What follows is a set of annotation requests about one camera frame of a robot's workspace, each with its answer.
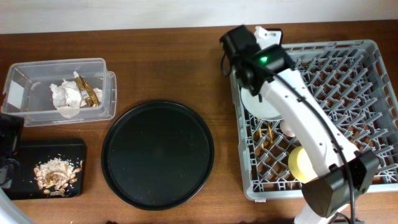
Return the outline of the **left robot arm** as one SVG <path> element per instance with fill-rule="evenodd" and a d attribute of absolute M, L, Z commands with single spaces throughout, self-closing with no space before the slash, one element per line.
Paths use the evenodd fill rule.
<path fill-rule="evenodd" d="M 1 223 L 34 223 L 3 191 L 11 187 L 12 179 L 21 166 L 14 155 L 23 126 L 23 118 L 1 113 Z"/>

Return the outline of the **pink cup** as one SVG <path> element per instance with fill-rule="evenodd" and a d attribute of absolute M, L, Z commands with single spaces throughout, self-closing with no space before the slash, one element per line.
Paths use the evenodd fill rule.
<path fill-rule="evenodd" d="M 287 124 L 286 120 L 282 120 L 280 122 L 280 130 L 283 132 L 284 135 L 294 138 L 295 134 L 292 131 L 291 127 Z"/>

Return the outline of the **gold foil wrapper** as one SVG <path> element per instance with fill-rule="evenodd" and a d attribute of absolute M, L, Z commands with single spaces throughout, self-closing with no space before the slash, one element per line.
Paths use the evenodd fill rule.
<path fill-rule="evenodd" d="M 90 87 L 86 80 L 81 77 L 77 72 L 73 72 L 76 85 L 80 91 L 81 97 L 84 99 L 85 103 L 89 107 L 97 107 L 100 105 L 100 101 L 95 93 L 95 91 Z"/>

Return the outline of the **white tissue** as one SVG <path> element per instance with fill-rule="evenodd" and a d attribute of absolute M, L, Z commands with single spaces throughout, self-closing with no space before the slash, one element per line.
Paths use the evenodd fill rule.
<path fill-rule="evenodd" d="M 85 107 L 86 101 L 80 95 L 75 81 L 63 80 L 60 86 L 50 85 L 53 105 L 65 118 L 72 118 L 79 113 L 80 108 Z"/>

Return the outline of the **wooden chopstick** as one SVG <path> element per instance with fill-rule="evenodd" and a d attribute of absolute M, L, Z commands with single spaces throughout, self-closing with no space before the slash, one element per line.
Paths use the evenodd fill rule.
<path fill-rule="evenodd" d="M 260 119 L 257 119 L 257 124 L 258 124 L 259 139 L 262 139 L 262 124 L 263 124 L 263 122 Z"/>
<path fill-rule="evenodd" d="M 273 140 L 272 126 L 271 126 L 270 121 L 267 121 L 267 129 L 268 129 L 268 133 L 269 133 L 269 141 L 271 144 L 273 144 L 274 140 Z"/>

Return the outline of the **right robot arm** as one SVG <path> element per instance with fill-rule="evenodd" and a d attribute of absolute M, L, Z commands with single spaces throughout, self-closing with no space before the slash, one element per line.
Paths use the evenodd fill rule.
<path fill-rule="evenodd" d="M 302 185 L 306 203 L 294 223 L 328 223 L 347 205 L 349 223 L 355 223 L 355 200 L 368 191 L 379 166 L 375 153 L 359 151 L 343 136 L 280 44 L 262 48 L 244 25 L 227 31 L 220 44 L 240 85 L 253 96 L 261 95 L 279 112 L 317 175 Z"/>

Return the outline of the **grey plate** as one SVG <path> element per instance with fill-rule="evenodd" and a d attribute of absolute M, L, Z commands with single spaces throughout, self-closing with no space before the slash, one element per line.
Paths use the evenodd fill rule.
<path fill-rule="evenodd" d="M 282 120 L 280 113 L 261 95 L 252 96 L 249 90 L 242 88 L 241 101 L 244 107 L 256 118 L 266 121 Z"/>

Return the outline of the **food scraps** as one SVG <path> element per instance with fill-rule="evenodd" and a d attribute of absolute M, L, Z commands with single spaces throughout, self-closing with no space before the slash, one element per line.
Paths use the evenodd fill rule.
<path fill-rule="evenodd" d="M 67 159 L 61 154 L 39 161 L 33 168 L 40 193 L 48 197 L 72 197 L 83 178 L 83 159 Z"/>

